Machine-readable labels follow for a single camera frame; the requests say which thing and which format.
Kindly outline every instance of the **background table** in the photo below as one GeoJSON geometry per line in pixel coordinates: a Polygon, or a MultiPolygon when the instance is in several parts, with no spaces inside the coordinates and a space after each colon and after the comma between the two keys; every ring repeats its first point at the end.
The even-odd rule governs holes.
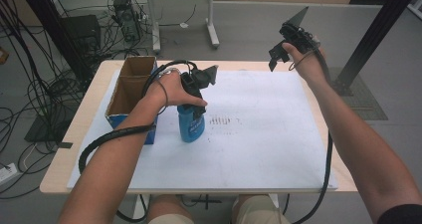
{"type": "MultiPolygon", "coordinates": [[[[60,148],[49,168],[43,182],[41,190],[47,193],[68,193],[70,188],[67,188],[68,180],[70,178],[72,169],[75,166],[78,158],[78,152],[81,143],[93,121],[94,115],[97,112],[100,102],[103,99],[110,83],[111,77],[115,71],[118,71],[122,66],[123,61],[106,61],[100,66],[81,106],[64,138],[64,141],[73,144],[70,149],[60,148]]],[[[219,70],[250,70],[250,71],[268,71],[268,62],[195,62],[200,69],[218,64],[219,70]]],[[[276,71],[285,71],[287,64],[280,64],[276,71]]],[[[313,97],[311,91],[307,86],[304,86],[307,97],[310,101],[311,109],[316,119],[316,124],[320,135],[326,143],[326,126],[323,122],[321,114],[318,110],[317,102],[313,97]]],[[[339,159],[336,151],[334,151],[332,158],[332,170],[335,173],[338,189],[336,191],[356,191],[354,183],[350,177],[348,170],[339,159]]],[[[138,193],[138,190],[129,189],[130,193],[138,193]]]]}
{"type": "MultiPolygon", "coordinates": [[[[149,7],[149,16],[152,23],[152,49],[155,53],[159,53],[161,50],[160,45],[160,38],[159,38],[159,25],[158,22],[155,20],[155,13],[154,13],[154,2],[153,0],[147,0],[148,7],[149,7]]],[[[213,21],[214,9],[213,9],[213,0],[208,0],[208,18],[205,20],[207,23],[208,33],[211,38],[211,44],[217,48],[220,45],[218,41],[217,33],[214,28],[214,21],[213,21]]]]}

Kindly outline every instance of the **hand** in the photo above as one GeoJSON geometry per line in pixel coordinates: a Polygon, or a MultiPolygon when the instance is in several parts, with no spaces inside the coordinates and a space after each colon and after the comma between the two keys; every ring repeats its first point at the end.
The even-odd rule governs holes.
{"type": "Polygon", "coordinates": [[[325,76],[315,54],[305,55],[289,43],[283,43],[283,48],[293,57],[296,70],[307,83],[326,83],[325,76]]]}
{"type": "Polygon", "coordinates": [[[207,106],[207,103],[204,100],[193,97],[183,90],[180,81],[180,74],[177,70],[173,70],[168,74],[164,74],[159,79],[159,82],[162,84],[162,86],[158,82],[154,82],[146,92],[146,98],[160,101],[163,107],[179,106],[184,104],[191,104],[199,107],[207,106]]]}

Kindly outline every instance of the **white board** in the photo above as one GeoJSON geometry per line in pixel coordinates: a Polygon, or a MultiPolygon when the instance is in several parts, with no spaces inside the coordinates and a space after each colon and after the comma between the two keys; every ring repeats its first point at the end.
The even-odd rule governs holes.
{"type": "MultiPolygon", "coordinates": [[[[105,118],[118,73],[80,153],[111,131],[105,118]]],[[[180,138],[176,107],[158,118],[155,144],[142,149],[129,188],[151,192],[319,191],[325,150],[297,73],[218,72],[201,91],[208,102],[205,131],[180,138]]],[[[77,164],[69,180],[79,178],[77,164]]],[[[329,188],[337,188],[333,173],[329,188]]]]}

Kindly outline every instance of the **forearm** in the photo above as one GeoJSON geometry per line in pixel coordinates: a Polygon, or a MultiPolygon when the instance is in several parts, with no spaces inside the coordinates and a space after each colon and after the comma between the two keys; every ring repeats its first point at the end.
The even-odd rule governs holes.
{"type": "Polygon", "coordinates": [[[401,159],[327,83],[312,83],[335,147],[375,222],[392,203],[420,203],[413,177],[401,159]]]}
{"type": "MultiPolygon", "coordinates": [[[[149,125],[161,105],[142,100],[117,128],[149,125]]],[[[104,143],[95,152],[65,204],[61,222],[111,222],[131,181],[146,133],[104,143]]]]}

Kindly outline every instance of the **bottle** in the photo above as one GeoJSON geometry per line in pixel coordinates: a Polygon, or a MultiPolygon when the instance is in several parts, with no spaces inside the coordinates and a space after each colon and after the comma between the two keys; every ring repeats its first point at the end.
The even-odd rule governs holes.
{"type": "Polygon", "coordinates": [[[197,119],[193,118],[193,107],[188,109],[178,106],[179,112],[179,129],[182,140],[192,142],[201,136],[205,129],[204,114],[197,119]]]}

